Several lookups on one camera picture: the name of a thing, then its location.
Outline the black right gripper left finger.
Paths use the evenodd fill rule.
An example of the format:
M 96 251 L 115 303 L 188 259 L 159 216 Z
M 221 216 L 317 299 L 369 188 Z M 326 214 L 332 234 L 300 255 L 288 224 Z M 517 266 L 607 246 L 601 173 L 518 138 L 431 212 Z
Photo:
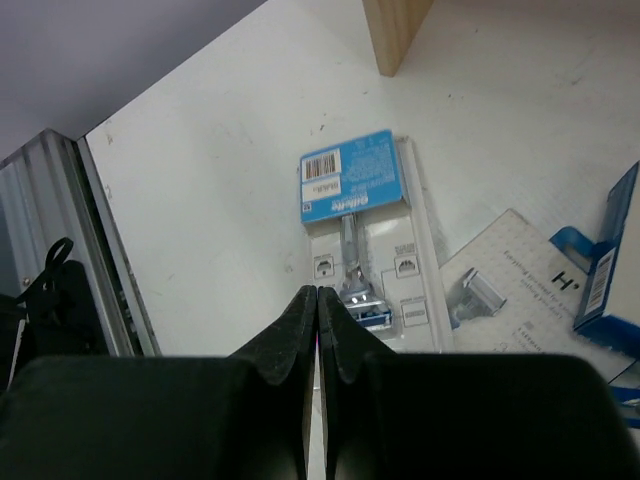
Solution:
M 303 479 L 317 290 L 227 357 L 49 357 L 1 399 L 5 479 Z

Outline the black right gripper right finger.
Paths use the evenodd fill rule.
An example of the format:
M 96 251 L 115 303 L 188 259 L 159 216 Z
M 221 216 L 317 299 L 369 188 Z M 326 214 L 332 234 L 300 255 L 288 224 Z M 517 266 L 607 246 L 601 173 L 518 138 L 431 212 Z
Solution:
M 330 479 L 635 479 L 609 386 L 557 354 L 397 353 L 318 292 Z

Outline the Gillette blue razor blister pack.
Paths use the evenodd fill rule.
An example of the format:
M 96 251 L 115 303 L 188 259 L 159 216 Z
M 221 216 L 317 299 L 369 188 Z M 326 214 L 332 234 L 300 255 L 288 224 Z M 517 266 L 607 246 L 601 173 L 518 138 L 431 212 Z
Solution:
M 298 173 L 313 283 L 396 351 L 453 351 L 413 142 L 380 130 L 302 155 Z

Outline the grey Harry's razor box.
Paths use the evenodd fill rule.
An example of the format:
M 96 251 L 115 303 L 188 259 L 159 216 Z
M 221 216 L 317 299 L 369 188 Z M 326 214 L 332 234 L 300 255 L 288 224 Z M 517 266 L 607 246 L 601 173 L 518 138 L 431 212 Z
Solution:
M 573 331 L 585 273 L 514 210 L 465 245 L 441 276 L 458 351 L 607 356 Z

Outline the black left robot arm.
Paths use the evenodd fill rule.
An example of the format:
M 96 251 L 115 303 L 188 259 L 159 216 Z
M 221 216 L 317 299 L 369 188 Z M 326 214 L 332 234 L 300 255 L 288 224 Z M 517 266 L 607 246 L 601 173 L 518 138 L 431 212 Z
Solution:
M 26 290 L 1 296 L 2 392 L 37 357 L 109 353 L 84 265 L 69 258 L 73 246 L 57 240 Z

